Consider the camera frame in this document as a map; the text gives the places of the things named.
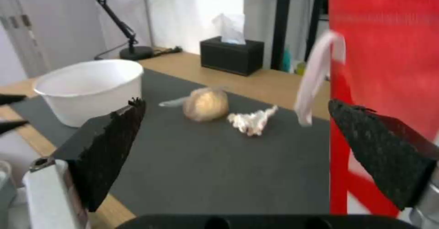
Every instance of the white plastic bowl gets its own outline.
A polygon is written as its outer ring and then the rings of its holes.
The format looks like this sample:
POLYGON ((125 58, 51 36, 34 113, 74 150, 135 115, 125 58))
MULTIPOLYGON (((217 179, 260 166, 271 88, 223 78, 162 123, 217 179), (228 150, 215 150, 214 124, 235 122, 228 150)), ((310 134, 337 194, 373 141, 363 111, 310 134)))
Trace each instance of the white plastic bowl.
POLYGON ((41 76, 34 84, 56 117, 72 127, 141 98, 143 68, 130 60, 82 62, 41 76))

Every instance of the white tissue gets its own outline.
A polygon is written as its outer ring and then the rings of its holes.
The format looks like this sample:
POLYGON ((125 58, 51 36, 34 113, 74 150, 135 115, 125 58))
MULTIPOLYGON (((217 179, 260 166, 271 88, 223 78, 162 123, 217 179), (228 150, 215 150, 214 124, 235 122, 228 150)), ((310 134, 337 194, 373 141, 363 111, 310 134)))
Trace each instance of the white tissue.
POLYGON ((243 14, 220 14, 212 22, 221 32, 221 42, 231 44, 246 44, 244 38, 244 22, 246 16, 243 14))

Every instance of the black tissue box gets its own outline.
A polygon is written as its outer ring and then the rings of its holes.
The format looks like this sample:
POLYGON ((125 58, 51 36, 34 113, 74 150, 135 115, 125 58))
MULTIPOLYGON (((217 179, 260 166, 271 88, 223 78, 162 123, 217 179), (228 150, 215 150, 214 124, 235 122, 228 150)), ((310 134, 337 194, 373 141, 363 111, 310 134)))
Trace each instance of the black tissue box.
POLYGON ((246 40, 245 45, 221 42, 221 37, 200 42, 201 65, 248 76, 262 67, 264 43, 246 40))

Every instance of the table surface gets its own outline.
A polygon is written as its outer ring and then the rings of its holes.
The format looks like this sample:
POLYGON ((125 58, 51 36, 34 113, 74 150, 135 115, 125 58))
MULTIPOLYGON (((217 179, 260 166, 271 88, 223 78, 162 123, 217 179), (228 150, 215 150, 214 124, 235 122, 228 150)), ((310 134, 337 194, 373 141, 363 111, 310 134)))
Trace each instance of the table surface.
MULTIPOLYGON (((139 62, 144 68, 153 71, 202 85, 225 86, 229 92, 269 104, 277 104, 290 110, 294 105, 296 93, 301 82, 301 76, 276 70, 259 70, 251 76, 244 77, 202 68, 199 55, 188 53, 163 55, 139 62)), ((13 85, 0 87, 0 93, 25 94, 29 97, 37 96, 32 89, 34 81, 35 79, 28 79, 13 85)), ((315 97, 312 107, 314 116, 329 119, 327 110, 329 97, 329 82, 324 82, 315 97)), ((0 107, 0 117, 7 120, 21 119, 9 106, 0 107)), ((48 156, 55 151, 55 146, 32 126, 21 127, 17 129, 17 132, 40 155, 48 156)), ((96 217, 104 224, 104 226, 102 226, 103 228, 114 228, 134 218, 135 215, 114 198, 114 196, 109 194, 96 212, 96 217)))

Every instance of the black desk lamp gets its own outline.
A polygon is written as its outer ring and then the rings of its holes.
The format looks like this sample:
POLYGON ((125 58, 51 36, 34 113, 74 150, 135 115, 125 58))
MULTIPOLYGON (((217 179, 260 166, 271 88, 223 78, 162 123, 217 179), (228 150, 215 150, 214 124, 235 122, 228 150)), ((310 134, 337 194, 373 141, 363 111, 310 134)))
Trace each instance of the black desk lamp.
POLYGON ((124 22, 122 22, 113 10, 107 5, 107 0, 97 0, 99 5, 107 12, 110 18, 116 23, 119 29, 123 32, 123 34, 128 39, 128 48, 122 49, 119 53, 121 59, 127 60, 141 60, 146 58, 151 58, 154 54, 151 47, 148 46, 134 46, 138 43, 136 40, 136 34, 134 31, 127 26, 124 22))

